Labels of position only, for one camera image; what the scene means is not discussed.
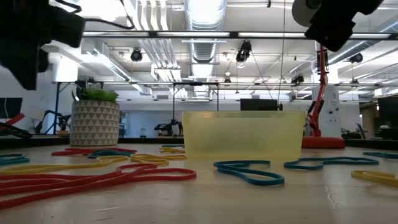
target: white planter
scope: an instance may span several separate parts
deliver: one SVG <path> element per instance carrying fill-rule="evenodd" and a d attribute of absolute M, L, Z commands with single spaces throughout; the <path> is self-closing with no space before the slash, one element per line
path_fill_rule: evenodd
<path fill-rule="evenodd" d="M 119 139 L 120 106 L 96 100 L 74 101 L 71 146 L 113 146 Z"/>

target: translucent plastic container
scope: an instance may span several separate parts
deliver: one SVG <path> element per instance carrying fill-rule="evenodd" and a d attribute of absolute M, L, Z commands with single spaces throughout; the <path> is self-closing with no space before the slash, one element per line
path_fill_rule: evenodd
<path fill-rule="evenodd" d="M 187 111 L 188 159 L 297 159 L 303 111 Z"/>

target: ceiling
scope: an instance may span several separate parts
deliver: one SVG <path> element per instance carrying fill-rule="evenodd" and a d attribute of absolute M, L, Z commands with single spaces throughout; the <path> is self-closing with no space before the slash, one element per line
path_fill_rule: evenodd
<path fill-rule="evenodd" d="M 115 22 L 120 24 L 127 24 L 124 11 L 121 10 L 119 0 L 107 0 L 110 2 L 106 7 L 107 10 L 98 9 L 98 15 L 95 12 L 90 12 L 89 16 L 101 17 L 101 13 L 106 14 L 107 11 L 118 11 L 119 17 Z M 293 0 L 272 0 L 271 8 L 264 7 L 267 1 L 256 0 L 228 0 L 228 7 L 226 10 L 226 18 L 224 23 L 224 30 L 232 31 L 277 31 L 277 32 L 305 32 L 306 28 L 298 25 L 292 17 L 291 7 Z M 170 30 L 185 30 L 185 11 L 183 10 L 183 0 L 168 0 L 167 22 Z M 357 14 L 354 22 L 357 25 L 354 32 L 375 32 L 380 25 L 394 19 L 398 19 L 398 0 L 385 0 L 381 8 L 369 16 Z M 89 23 L 86 30 L 115 30 L 114 27 Z M 172 39 L 174 54 L 176 56 L 178 65 L 181 67 L 182 78 L 188 78 L 190 75 L 190 54 L 187 44 L 183 44 L 183 39 Z M 141 62 L 132 62 L 130 59 L 131 52 L 134 48 L 140 48 L 137 39 L 97 39 L 99 42 L 105 43 L 110 50 L 110 57 L 117 61 L 123 69 L 130 72 L 132 77 L 137 81 L 152 81 L 151 75 L 152 62 L 149 57 L 143 53 Z M 315 44 L 312 40 L 251 40 L 253 54 L 246 61 L 244 68 L 236 68 L 235 53 L 242 40 L 226 40 L 225 44 L 219 44 L 216 63 L 211 76 L 211 81 L 218 80 L 223 82 L 226 78 L 225 72 L 230 72 L 232 82 L 261 82 L 263 79 L 267 82 L 279 82 L 281 77 L 284 77 L 288 82 L 289 79 L 297 73 L 303 74 L 306 82 L 311 82 L 310 61 L 315 55 Z M 389 54 L 373 60 L 386 52 Z M 367 48 L 361 52 L 364 56 L 362 64 L 354 64 L 354 69 L 351 68 L 351 63 L 339 62 L 336 66 L 339 68 L 340 82 L 349 82 L 353 77 L 361 77 L 365 74 L 372 74 L 377 70 L 385 68 L 386 66 L 398 63 L 398 41 L 382 41 L 372 47 Z M 298 71 L 291 72 L 301 63 L 307 63 L 307 66 Z M 112 72 L 106 68 L 95 65 L 94 62 L 87 62 L 86 65 L 90 67 L 99 77 L 98 79 L 108 80 L 112 79 Z M 394 78 L 397 73 L 387 71 L 378 76 L 373 76 L 362 80 L 363 83 L 377 83 L 377 82 L 395 82 Z M 373 90 L 374 88 L 364 88 L 364 90 Z"/>

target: table surface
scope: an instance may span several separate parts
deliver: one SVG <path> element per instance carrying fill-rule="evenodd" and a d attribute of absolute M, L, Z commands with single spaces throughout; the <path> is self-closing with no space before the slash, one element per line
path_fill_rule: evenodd
<path fill-rule="evenodd" d="M 81 164 L 84 157 L 52 157 L 68 146 L 2 150 L 24 153 L 31 164 Z M 140 153 L 160 154 L 160 145 L 120 144 Z M 303 149 L 303 157 L 356 156 L 374 149 Z M 353 179 L 352 170 L 398 173 L 398 161 L 381 159 L 379 166 L 329 165 L 323 170 L 285 170 L 278 162 L 269 170 L 285 177 L 285 185 L 262 187 L 215 171 L 211 160 L 173 161 L 170 167 L 197 171 L 196 180 L 144 182 L 107 187 L 81 194 L 41 200 L 0 211 L 0 223 L 396 223 L 398 189 Z M 59 174 L 103 174 L 107 167 Z"/>

